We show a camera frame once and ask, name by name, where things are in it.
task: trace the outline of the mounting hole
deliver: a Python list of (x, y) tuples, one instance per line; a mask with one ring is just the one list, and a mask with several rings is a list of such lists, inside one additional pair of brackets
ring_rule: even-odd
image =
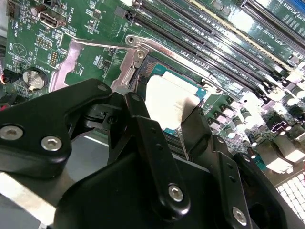
[(130, 37), (130, 38), (128, 38), (127, 41), (128, 41), (129, 44), (133, 44), (134, 43), (134, 38)]
[(161, 145), (161, 144), (157, 144), (157, 148), (158, 148), (158, 150), (163, 150), (163, 146)]
[(233, 166), (232, 166), (230, 163), (227, 163), (227, 166), (228, 166), (230, 169), (233, 169)]
[(236, 180), (233, 176), (229, 176), (229, 179), (233, 182), (233, 183), (236, 183)]

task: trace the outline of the silver screw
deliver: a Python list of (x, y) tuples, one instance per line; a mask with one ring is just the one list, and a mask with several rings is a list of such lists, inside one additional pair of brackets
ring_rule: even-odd
[(128, 43), (133, 44), (134, 43), (134, 38), (132, 38), (132, 37), (128, 38)]
[(183, 200), (183, 193), (180, 188), (176, 185), (171, 185), (168, 187), (168, 193), (170, 194), (171, 198), (176, 202), (181, 202)]
[(0, 130), (0, 137), (4, 140), (14, 141), (23, 136), (23, 130), (14, 125), (7, 125)]
[(136, 94), (132, 94), (132, 98), (133, 98), (134, 100), (136, 100), (136, 101), (140, 101), (139, 96), (136, 95)]
[(246, 156), (245, 154), (243, 154), (243, 157), (244, 157), (244, 159), (245, 159), (247, 162), (250, 162), (250, 159), (248, 158), (248, 156)]
[(237, 222), (239, 222), (243, 226), (247, 225), (247, 218), (241, 210), (239, 210), (236, 207), (233, 207), (232, 212), (233, 212), (234, 218), (237, 220)]
[(106, 91), (107, 90), (107, 88), (104, 85), (102, 85), (102, 84), (98, 85), (97, 88), (102, 90), (102, 91)]
[(41, 146), (48, 151), (58, 151), (62, 146), (62, 142), (57, 137), (48, 136), (42, 139)]
[(224, 143), (224, 140), (223, 140), (221, 137), (219, 137), (219, 136), (217, 136), (217, 140), (218, 140), (220, 143)]
[(142, 53), (142, 51), (138, 52), (138, 58), (139, 59), (143, 59), (144, 58), (144, 54)]

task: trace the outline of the motherboard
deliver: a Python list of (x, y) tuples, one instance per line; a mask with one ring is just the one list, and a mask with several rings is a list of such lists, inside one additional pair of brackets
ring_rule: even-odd
[(140, 94), (181, 157), (200, 107), (261, 168), (305, 158), (303, 1), (7, 0), (7, 15), (1, 109), (95, 78)]

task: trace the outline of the capacitor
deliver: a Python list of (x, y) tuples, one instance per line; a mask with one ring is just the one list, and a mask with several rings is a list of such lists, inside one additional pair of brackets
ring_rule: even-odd
[(248, 152), (248, 154), (249, 154), (251, 159), (255, 159), (256, 158), (256, 152), (251, 147), (247, 148), (247, 152)]
[(245, 125), (244, 125), (243, 122), (240, 120), (240, 118), (235, 118), (235, 119), (233, 120), (233, 123), (234, 123), (234, 125), (235, 125), (235, 127), (236, 127), (236, 129), (237, 129), (238, 131), (244, 131), (244, 130), (245, 130)]
[(248, 135), (248, 139), (249, 139), (250, 144), (251, 144), (252, 146), (257, 146), (257, 142), (256, 142), (256, 139), (254, 138), (254, 135), (253, 135), (253, 134), (249, 134), (249, 135)]
[(28, 68), (23, 73), (22, 78), (31, 91), (40, 90), (48, 85), (47, 75), (38, 68)]
[(305, 91), (303, 91), (301, 88), (299, 87), (295, 87), (292, 90), (292, 93), (298, 98), (298, 99), (303, 99), (305, 97)]
[(40, 12), (45, 11), (45, 10), (47, 10), (47, 7), (46, 7), (45, 5), (40, 4), (40, 5), (38, 5), (38, 6), (32, 6), (32, 7), (30, 8), (30, 13), (31, 13), (33, 16), (38, 17), (38, 14), (39, 14)]
[(227, 134), (228, 138), (230, 138), (230, 139), (233, 139), (236, 136), (236, 133), (230, 127), (226, 128), (225, 133)]
[(243, 115), (244, 119), (246, 120), (246, 122), (251, 123), (253, 121), (253, 117), (249, 111), (242, 112), (242, 115)]
[(283, 100), (287, 103), (288, 106), (293, 106), (299, 102), (298, 99), (294, 98), (290, 94), (285, 95)]

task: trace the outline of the green circuit board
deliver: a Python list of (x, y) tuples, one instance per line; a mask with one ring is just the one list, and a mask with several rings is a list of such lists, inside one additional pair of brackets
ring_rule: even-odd
[[(247, 13), (242, 0), (142, 0), (137, 7), (127, 4), (131, 0), (8, 2), (15, 10), (9, 10), (5, 69), (22, 76), (27, 69), (34, 67), (42, 70), (50, 80), (59, 64), (66, 59), (74, 38), (112, 44), (125, 44), (128, 35), (152, 38), (207, 71), (208, 78), (227, 92), (204, 98), (203, 113), (207, 118), (214, 118), (221, 105), (228, 105), (229, 96), (241, 99), (248, 91), (256, 92), (270, 76), (288, 76), (305, 56), (305, 48), (295, 48), (302, 44), (278, 36), (281, 31)], [(281, 23), (305, 37), (304, 17), (287, 2), (257, 2), (276, 15)], [(62, 20), (61, 24), (50, 26), (42, 19), (42, 13), (33, 15), (31, 9), (40, 5), (45, 8), (43, 12), (56, 14)], [(71, 85), (95, 78), (110, 86), (121, 73), (120, 66), (126, 53), (123, 49), (84, 46), (65, 83)], [(149, 53), (148, 57), (166, 63), (155, 65), (151, 74), (170, 71), (195, 85), (203, 85), (201, 76), (171, 59), (157, 52)], [(4, 89), (27, 99), (50, 92), (47, 86), (41, 90), (29, 90), (22, 77), (13, 84), (6, 84)], [(294, 124), (289, 115), (285, 118)], [(218, 131), (224, 138), (224, 130), (230, 122), (228, 119)], [(252, 128), (252, 132), (262, 134), (264, 138), (275, 136), (257, 126)], [(238, 139), (227, 139), (232, 150), (244, 151), (247, 148), (241, 144), (242, 139), (247, 138), (246, 134), (240, 135)]]
[[(5, 68), (17, 73), (23, 73), (29, 67), (36, 67), (43, 70), (48, 77), (56, 70), (59, 63), (61, 63), (67, 54), (69, 43), (72, 37), (79, 39), (97, 40), (100, 42), (113, 42), (122, 43), (126, 35), (136, 34), (143, 37), (153, 37), (159, 40), (161, 43), (169, 47), (170, 49), (181, 52), (179, 46), (171, 41), (165, 41), (162, 36), (157, 34), (150, 28), (145, 28), (132, 21), (127, 21), (125, 18), (119, 17), (115, 14), (117, 7), (122, 7), (125, 10), (136, 12), (135, 9), (131, 9), (121, 3), (119, 0), (94, 0), (94, 1), (72, 1), (61, 0), (57, 1), (57, 4), (48, 10), (52, 10), (62, 15), (65, 18), (65, 25), (58, 28), (52, 28), (42, 23), (38, 17), (34, 17), (30, 14), (30, 8), (40, 3), (44, 3), (44, 0), (28, 1), (28, 0), (16, 0), (20, 5), (20, 12), (18, 17), (11, 17), (9, 20), (8, 30), (8, 49), (6, 54)], [(220, 14), (224, 14), (223, 10), (215, 9), (212, 0), (201, 1), (207, 7), (217, 11)], [(203, 23), (206, 23), (208, 27), (217, 30), (223, 35), (224, 39), (230, 39), (236, 45), (244, 48), (260, 61), (263, 61), (269, 67), (284, 73), (286, 70), (281, 68), (278, 63), (271, 58), (264, 55), (261, 51), (255, 47), (249, 45), (249, 43), (243, 41), (240, 37), (234, 35), (224, 26), (215, 23), (213, 18), (208, 17), (202, 11), (198, 11), (194, 5), (190, 5), (186, 0), (175, 1), (181, 7), (189, 11), (194, 16), (199, 15)], [(173, 12), (168, 6), (159, 4), (158, 1), (154, 3), (147, 1), (147, 4), (151, 4), (158, 10), (161, 10), (166, 15), (170, 16), (175, 23), (185, 25), (187, 28), (191, 28), (191, 24), (185, 20), (179, 13)], [(239, 13), (237, 1), (226, 0), (222, 1), (223, 7), (229, 7), (230, 10), (226, 12), (228, 15), (225, 17), (228, 21), (234, 22), (234, 18)], [(287, 12), (279, 11), (285, 17)], [(182, 37), (180, 31), (175, 31), (173, 27), (162, 23), (160, 19), (152, 16), (149, 17), (152, 23), (158, 23), (163, 29), (167, 30), (171, 35)], [(257, 22), (250, 23), (252, 26), (247, 33), (253, 38), (257, 38), (257, 41), (267, 41), (267, 46), (272, 47), (272, 53), (277, 56), (281, 56), (283, 61), (287, 61), (292, 54), (296, 54), (296, 51), (286, 44), (275, 41), (270, 37), (270, 34), (264, 31), (259, 32), (260, 26)], [(210, 52), (205, 47), (200, 48), (200, 51), (205, 58), (216, 62), (220, 69), (224, 69), (226, 73), (234, 74), (236, 77), (243, 78), (252, 84), (256, 84), (256, 81), (252, 81), (251, 75), (258, 75), (264, 77), (268, 74), (266, 71), (261, 71), (257, 66), (248, 62), (240, 53), (234, 52), (234, 50), (225, 42), (215, 39), (213, 35), (200, 31), (202, 39), (205, 39), (211, 45), (211, 48), (217, 48), (219, 52), (226, 52), (233, 59), (233, 64), (227, 59), (220, 58), (218, 54)], [(80, 82), (88, 78), (97, 78), (104, 81), (106, 84), (111, 85), (119, 73), (120, 64), (123, 61), (126, 52), (123, 50), (115, 50), (110, 54), (108, 49), (85, 47), (77, 61), (73, 72), (68, 73), (66, 78), (67, 84), (73, 84)], [(233, 84), (236, 87), (236, 81), (228, 79), (227, 75), (223, 74), (223, 71), (219, 71), (219, 68), (214, 66), (202, 64), (213, 76), (215, 76), (220, 82), (226, 82), (224, 87), (230, 88)], [(242, 67), (248, 67), (246, 72), (241, 70)], [(32, 92), (22, 86), (21, 82), (15, 83), (15, 85), (7, 86), (7, 90), (17, 90), (18, 93), (25, 97), (31, 98), (46, 93), (47, 88), (39, 92)], [(235, 90), (232, 94), (237, 96), (242, 90)]]

